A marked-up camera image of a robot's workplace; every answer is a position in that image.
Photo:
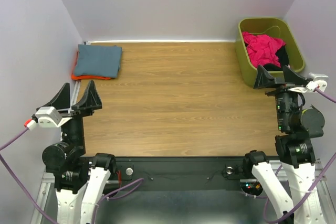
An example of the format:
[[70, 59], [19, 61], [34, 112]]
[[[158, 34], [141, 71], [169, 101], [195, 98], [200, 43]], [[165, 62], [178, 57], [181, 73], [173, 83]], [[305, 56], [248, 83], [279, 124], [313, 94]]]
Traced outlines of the pink red t shirt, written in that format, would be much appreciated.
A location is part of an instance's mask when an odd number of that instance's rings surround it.
[[249, 56], [249, 60], [254, 67], [259, 65], [274, 65], [276, 71], [282, 67], [277, 52], [285, 49], [286, 43], [279, 38], [272, 38], [268, 35], [253, 35], [246, 31], [242, 32], [243, 40]]

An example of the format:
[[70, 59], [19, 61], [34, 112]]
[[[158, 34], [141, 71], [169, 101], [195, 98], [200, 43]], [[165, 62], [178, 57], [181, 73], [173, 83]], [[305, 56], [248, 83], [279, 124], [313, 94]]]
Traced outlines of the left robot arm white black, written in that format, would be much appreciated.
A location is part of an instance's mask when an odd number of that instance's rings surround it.
[[100, 109], [102, 102], [94, 81], [89, 81], [76, 104], [71, 104], [70, 84], [65, 83], [33, 115], [40, 127], [61, 130], [61, 140], [42, 153], [46, 172], [55, 178], [58, 223], [94, 223], [105, 184], [116, 175], [114, 155], [98, 153], [92, 160], [85, 157], [83, 118]]

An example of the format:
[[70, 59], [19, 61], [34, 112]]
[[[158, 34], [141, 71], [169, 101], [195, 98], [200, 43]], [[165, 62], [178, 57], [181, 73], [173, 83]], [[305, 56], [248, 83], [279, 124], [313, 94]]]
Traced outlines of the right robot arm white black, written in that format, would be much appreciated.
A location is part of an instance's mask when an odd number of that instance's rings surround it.
[[287, 66], [282, 71], [284, 77], [275, 78], [263, 66], [258, 66], [254, 88], [270, 88], [265, 94], [275, 98], [277, 124], [282, 133], [275, 137], [275, 147], [290, 193], [284, 189], [262, 151], [247, 153], [241, 170], [261, 184], [267, 202], [275, 210], [275, 223], [325, 223], [316, 189], [316, 158], [311, 143], [312, 138], [323, 136], [325, 119], [315, 107], [304, 108], [303, 95], [324, 91], [328, 76], [310, 73], [303, 77]]

